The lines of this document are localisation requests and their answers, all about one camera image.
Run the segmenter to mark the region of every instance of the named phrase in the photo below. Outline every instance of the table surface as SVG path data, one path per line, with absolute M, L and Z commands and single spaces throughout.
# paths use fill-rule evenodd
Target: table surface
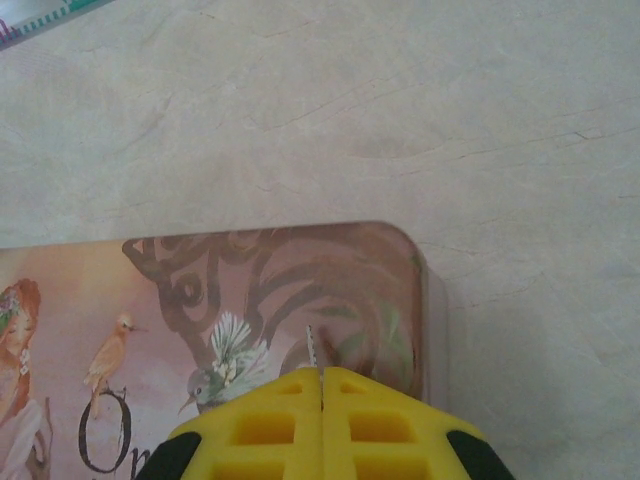
M 392 222 L 448 288 L 454 412 L 519 479 L 635 478 L 640 4 L 609 3 L 117 0 L 0 53 L 0 245 Z

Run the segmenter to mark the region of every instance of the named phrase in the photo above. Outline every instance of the brown bird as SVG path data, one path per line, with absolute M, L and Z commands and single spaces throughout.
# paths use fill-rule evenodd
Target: brown bird
M 141 328 L 133 326 L 133 318 L 128 313 L 121 313 L 116 318 L 116 327 L 111 335 L 104 341 L 93 361 L 89 366 L 89 373 L 84 377 L 84 384 L 91 385 L 91 414 L 93 418 L 100 415 L 100 406 L 98 399 L 102 393 L 102 389 L 113 375 L 125 356 L 125 344 L 129 332 L 142 331 Z

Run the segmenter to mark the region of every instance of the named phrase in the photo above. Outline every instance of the rectangular hole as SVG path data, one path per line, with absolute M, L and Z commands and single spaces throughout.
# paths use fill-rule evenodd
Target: rectangular hole
M 293 443 L 296 421 L 290 413 L 262 412 L 243 415 L 238 421 L 234 445 Z
M 412 457 L 356 457 L 357 480 L 430 480 L 423 460 Z
M 340 384 L 340 391 L 342 393 L 356 393 L 356 394 L 367 393 L 364 388 L 359 387 L 357 385 L 353 385 L 352 383 L 346 383 L 346 382 Z
M 352 442 L 415 443 L 411 425 L 395 412 L 353 412 L 349 415 Z
M 217 465 L 211 480 L 282 480 L 282 463 L 229 463 Z
M 302 385 L 300 385 L 299 383 L 294 383 L 292 385 L 286 386 L 278 393 L 282 395 L 296 395 L 298 393 L 302 393 Z

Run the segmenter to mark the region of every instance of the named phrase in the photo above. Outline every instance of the bird illustration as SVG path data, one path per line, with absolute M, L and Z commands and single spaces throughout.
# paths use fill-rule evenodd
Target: bird illustration
M 125 357 L 125 345 L 129 332 L 144 331 L 134 327 L 133 318 L 128 313 L 121 313 L 116 318 L 116 326 L 111 335 L 104 341 L 93 361 L 89 366 L 89 372 L 84 377 L 84 384 L 91 386 L 91 414 L 93 418 L 100 415 L 99 398 L 107 381 L 113 375 Z
M 251 328 L 230 312 L 224 312 L 211 334 L 215 360 L 211 366 L 198 368 L 189 376 L 189 398 L 178 413 L 196 403 L 199 412 L 232 400 L 267 383 L 266 372 L 269 351 L 267 342 L 250 345 L 247 337 Z

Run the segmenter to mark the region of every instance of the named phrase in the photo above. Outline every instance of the black rubber grip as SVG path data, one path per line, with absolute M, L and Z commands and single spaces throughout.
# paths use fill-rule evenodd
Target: black rubber grip
M 161 443 L 136 480 L 180 480 L 201 441 L 196 432 L 187 432 Z
M 515 480 L 487 442 L 459 430 L 447 439 L 471 480 Z

